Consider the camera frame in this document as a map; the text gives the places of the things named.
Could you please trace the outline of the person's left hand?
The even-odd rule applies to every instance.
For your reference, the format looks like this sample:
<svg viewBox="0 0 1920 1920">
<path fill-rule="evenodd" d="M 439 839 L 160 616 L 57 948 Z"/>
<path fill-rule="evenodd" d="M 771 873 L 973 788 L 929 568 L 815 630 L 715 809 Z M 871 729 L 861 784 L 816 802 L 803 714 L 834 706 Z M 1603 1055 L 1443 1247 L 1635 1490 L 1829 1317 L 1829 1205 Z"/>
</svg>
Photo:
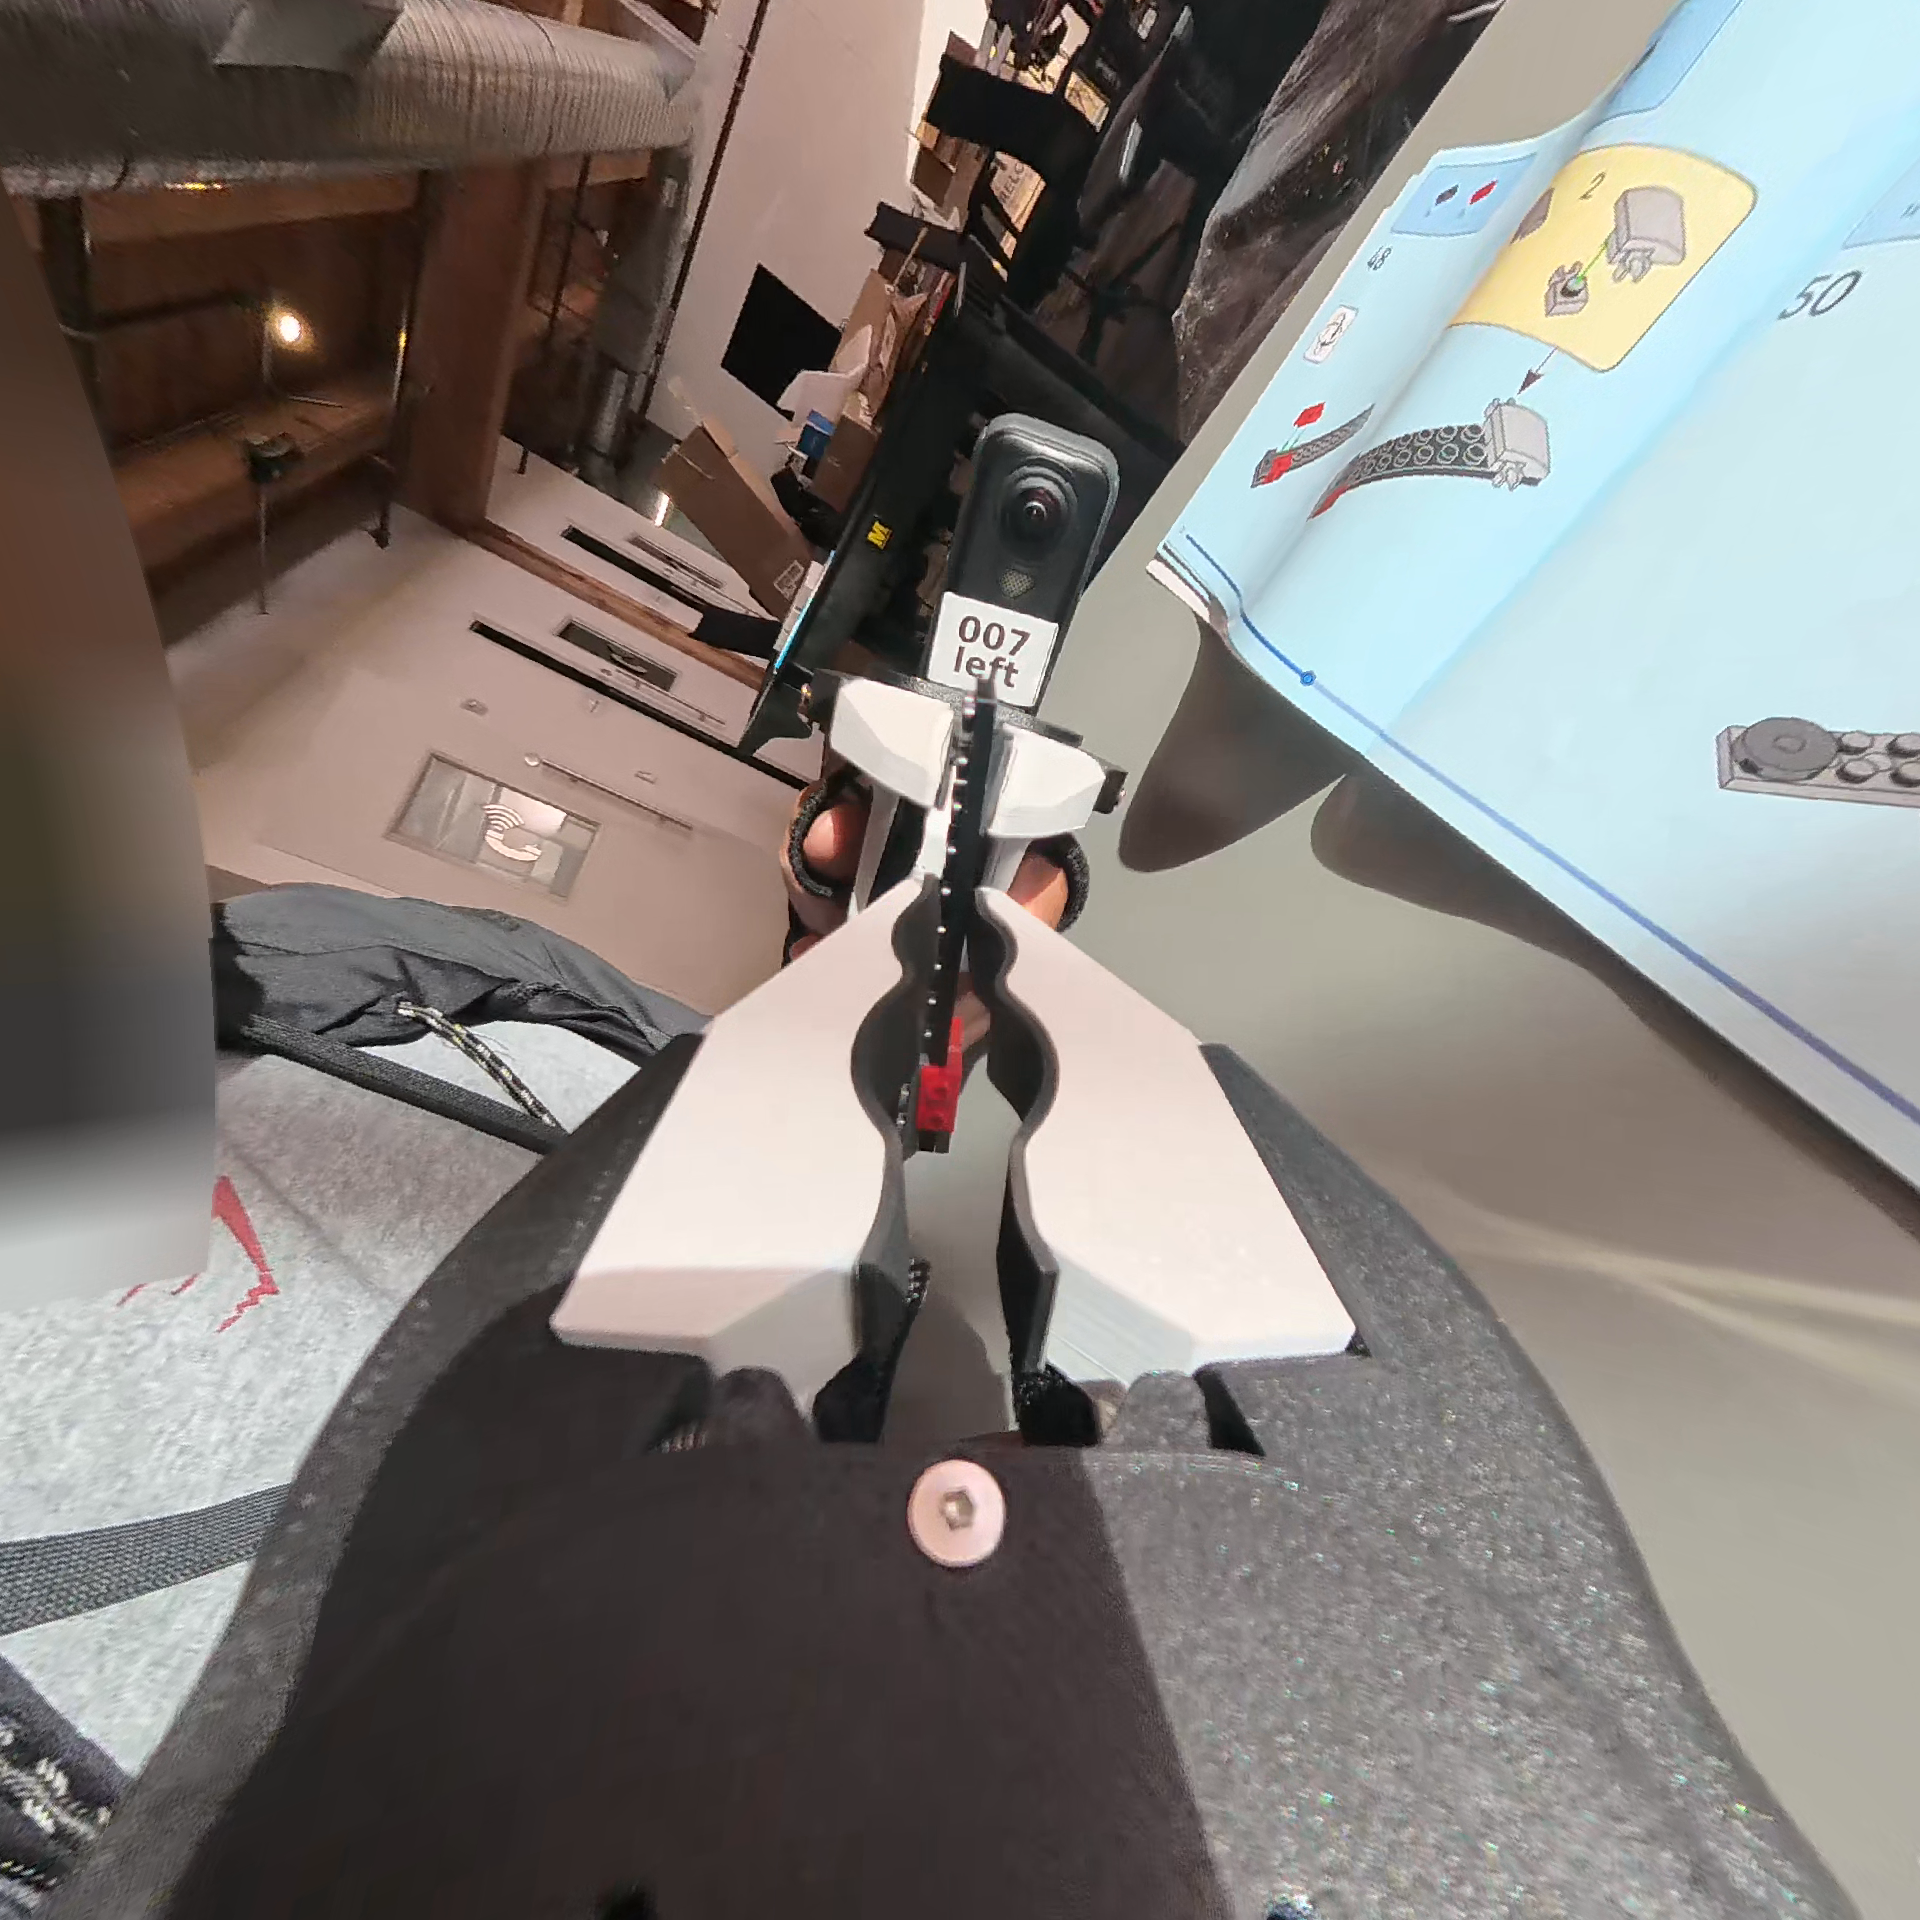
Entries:
<svg viewBox="0 0 1920 1920">
<path fill-rule="evenodd" d="M 780 853 L 787 888 L 785 965 L 844 926 L 868 809 L 868 788 L 851 774 L 825 774 L 803 788 Z M 1011 898 L 1047 926 L 1066 929 L 1081 917 L 1088 892 L 1085 853 L 1077 836 L 1058 834 L 1021 854 Z"/>
</svg>

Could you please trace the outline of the black workbench yellow label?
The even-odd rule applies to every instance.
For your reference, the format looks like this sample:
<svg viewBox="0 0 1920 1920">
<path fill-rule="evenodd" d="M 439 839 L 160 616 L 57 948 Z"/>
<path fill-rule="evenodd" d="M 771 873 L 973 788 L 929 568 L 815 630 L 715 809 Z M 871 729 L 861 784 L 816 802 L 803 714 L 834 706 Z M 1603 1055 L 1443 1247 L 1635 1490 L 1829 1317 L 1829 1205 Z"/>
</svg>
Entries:
<svg viewBox="0 0 1920 1920">
<path fill-rule="evenodd" d="M 1115 454 L 1121 495 L 1097 562 L 1111 556 L 1185 453 L 1171 432 L 1109 390 L 1019 311 L 967 305 L 946 313 L 883 408 L 880 444 L 824 578 L 780 663 L 762 680 L 739 741 L 744 752 L 804 736 L 804 684 L 820 670 L 849 670 L 853 646 L 880 670 L 921 670 L 931 633 L 921 602 L 929 551 L 954 530 L 963 495 L 955 476 L 973 454 L 978 432 L 1003 414 L 1058 424 Z"/>
</svg>

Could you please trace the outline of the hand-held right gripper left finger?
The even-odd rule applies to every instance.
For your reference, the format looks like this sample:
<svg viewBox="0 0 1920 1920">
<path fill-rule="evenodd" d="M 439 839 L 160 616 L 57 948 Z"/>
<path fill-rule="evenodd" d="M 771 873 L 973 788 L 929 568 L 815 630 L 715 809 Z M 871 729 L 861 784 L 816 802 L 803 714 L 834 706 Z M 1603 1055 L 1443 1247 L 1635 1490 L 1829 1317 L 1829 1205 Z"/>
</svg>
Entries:
<svg viewBox="0 0 1920 1920">
<path fill-rule="evenodd" d="M 904 1100 L 941 887 L 904 880 L 712 1020 L 551 1314 L 578 1348 L 778 1376 L 820 1434 L 880 1434 L 920 1312 Z"/>
</svg>

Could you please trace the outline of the person's grey sweatshirt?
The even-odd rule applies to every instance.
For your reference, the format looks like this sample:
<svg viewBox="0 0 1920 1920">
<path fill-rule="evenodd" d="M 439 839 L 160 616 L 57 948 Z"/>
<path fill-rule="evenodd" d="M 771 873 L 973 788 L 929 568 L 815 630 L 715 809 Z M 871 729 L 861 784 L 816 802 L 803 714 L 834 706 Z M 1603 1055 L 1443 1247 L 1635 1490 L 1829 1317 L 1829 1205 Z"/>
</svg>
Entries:
<svg viewBox="0 0 1920 1920">
<path fill-rule="evenodd" d="M 480 1041 L 580 1125 L 635 1066 L 570 1030 Z M 455 1119 L 276 1058 L 223 1055 L 208 1261 L 195 1277 L 4 1317 L 4 1542 L 169 1526 L 284 1487 L 395 1314 L 537 1164 Z M 224 1567 L 4 1634 L 4 1665 L 114 1774 L 137 1777 L 226 1630 Z"/>
</svg>

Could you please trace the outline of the silver flexible duct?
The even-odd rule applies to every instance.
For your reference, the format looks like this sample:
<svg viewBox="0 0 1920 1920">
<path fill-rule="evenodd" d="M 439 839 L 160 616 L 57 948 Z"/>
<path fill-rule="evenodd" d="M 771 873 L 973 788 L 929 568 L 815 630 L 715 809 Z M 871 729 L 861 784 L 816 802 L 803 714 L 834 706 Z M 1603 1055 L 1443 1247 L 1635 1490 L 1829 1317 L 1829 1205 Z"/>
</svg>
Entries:
<svg viewBox="0 0 1920 1920">
<path fill-rule="evenodd" d="M 666 24 L 500 5 L 4 1 L 4 190 L 171 184 L 651 153 L 705 117 Z"/>
</svg>

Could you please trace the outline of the light blue instruction booklet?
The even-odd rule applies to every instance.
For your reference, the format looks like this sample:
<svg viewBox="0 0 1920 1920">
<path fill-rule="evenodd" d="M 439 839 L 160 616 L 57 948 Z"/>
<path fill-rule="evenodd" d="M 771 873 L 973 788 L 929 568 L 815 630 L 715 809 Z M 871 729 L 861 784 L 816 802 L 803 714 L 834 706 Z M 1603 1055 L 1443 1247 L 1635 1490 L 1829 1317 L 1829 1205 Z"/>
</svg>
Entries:
<svg viewBox="0 0 1920 1920">
<path fill-rule="evenodd" d="M 1668 5 L 1611 86 L 1431 149 L 1147 562 L 1909 1178 L 1915 30 Z"/>
</svg>

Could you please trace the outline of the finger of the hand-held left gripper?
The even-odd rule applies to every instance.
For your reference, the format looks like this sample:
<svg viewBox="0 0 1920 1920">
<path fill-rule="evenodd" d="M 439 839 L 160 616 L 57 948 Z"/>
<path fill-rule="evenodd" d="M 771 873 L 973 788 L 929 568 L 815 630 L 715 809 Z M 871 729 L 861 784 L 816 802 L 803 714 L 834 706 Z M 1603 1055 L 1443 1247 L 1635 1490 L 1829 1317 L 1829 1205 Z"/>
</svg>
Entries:
<svg viewBox="0 0 1920 1920">
<path fill-rule="evenodd" d="M 1109 786 L 1109 766 L 1044 732 L 1000 732 L 983 810 L 980 888 L 1011 894 L 1024 853 L 1079 831 Z"/>
<path fill-rule="evenodd" d="M 841 678 L 827 742 L 866 800 L 849 911 L 944 863 L 954 802 L 955 706 L 879 678 Z"/>
</svg>

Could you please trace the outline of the brown cardboard box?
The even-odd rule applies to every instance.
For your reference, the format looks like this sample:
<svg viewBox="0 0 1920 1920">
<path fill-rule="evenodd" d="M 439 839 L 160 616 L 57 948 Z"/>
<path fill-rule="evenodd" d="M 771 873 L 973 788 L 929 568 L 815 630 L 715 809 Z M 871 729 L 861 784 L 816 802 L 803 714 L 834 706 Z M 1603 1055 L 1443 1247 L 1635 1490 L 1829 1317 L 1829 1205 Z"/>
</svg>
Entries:
<svg viewBox="0 0 1920 1920">
<path fill-rule="evenodd" d="M 794 605 L 815 565 L 812 543 L 721 421 L 700 421 L 661 462 L 657 484 L 760 608 L 781 616 Z"/>
</svg>

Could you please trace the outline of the long black brick beam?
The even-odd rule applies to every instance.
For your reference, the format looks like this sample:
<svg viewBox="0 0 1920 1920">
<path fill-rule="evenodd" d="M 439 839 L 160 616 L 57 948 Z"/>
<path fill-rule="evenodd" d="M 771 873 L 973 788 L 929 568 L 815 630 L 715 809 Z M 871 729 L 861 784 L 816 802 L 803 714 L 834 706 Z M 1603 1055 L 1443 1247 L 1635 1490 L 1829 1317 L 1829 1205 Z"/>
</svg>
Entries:
<svg viewBox="0 0 1920 1920">
<path fill-rule="evenodd" d="M 987 680 L 978 680 L 957 704 L 944 788 L 944 828 L 935 848 L 940 869 L 929 898 L 929 935 L 917 950 L 923 977 L 917 1010 L 920 1054 L 901 1094 L 905 1152 L 944 1154 L 954 1141 L 969 1048 L 963 973 L 969 959 L 976 888 L 987 869 L 987 809 L 1000 720 L 1001 709 Z"/>
</svg>

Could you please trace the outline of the grey desk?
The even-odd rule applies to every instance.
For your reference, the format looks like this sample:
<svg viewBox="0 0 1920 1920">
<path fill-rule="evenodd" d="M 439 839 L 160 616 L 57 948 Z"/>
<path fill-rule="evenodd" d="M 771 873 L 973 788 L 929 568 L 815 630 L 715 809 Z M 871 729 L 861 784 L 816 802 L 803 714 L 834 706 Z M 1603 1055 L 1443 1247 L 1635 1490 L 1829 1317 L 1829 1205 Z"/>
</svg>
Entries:
<svg viewBox="0 0 1920 1920">
<path fill-rule="evenodd" d="M 1079 940 L 1415 1213 L 1540 1365 L 1749 1757 L 1915 1914 L 1915 1213 L 1564 957 L 1327 870 L 1309 809 Z"/>
</svg>

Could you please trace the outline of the person's left forearm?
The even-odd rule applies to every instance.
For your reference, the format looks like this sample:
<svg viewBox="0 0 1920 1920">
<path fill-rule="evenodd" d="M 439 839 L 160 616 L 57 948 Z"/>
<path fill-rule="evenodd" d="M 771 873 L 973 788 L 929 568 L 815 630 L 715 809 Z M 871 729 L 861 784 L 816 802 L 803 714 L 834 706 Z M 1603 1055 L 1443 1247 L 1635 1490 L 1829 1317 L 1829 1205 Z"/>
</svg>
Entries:
<svg viewBox="0 0 1920 1920">
<path fill-rule="evenodd" d="M 490 906 L 289 881 L 211 910 L 215 1039 L 260 1021 L 349 1046 L 423 1034 L 413 1002 L 475 1029 L 548 1024 L 643 1064 L 707 1015 L 643 986 L 559 933 Z"/>
</svg>

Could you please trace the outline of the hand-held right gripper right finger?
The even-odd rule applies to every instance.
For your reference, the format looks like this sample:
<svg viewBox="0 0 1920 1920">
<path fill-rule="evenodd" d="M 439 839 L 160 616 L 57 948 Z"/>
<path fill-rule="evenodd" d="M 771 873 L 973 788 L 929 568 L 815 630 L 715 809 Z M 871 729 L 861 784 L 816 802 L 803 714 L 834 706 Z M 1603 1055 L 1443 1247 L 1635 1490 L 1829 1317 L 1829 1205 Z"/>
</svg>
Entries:
<svg viewBox="0 0 1920 1920">
<path fill-rule="evenodd" d="M 978 993 L 1018 1114 L 997 1276 L 1021 1439 L 1097 1442 L 1097 1385 L 1354 1346 L 1194 1032 L 997 892 L 978 896 Z"/>
</svg>

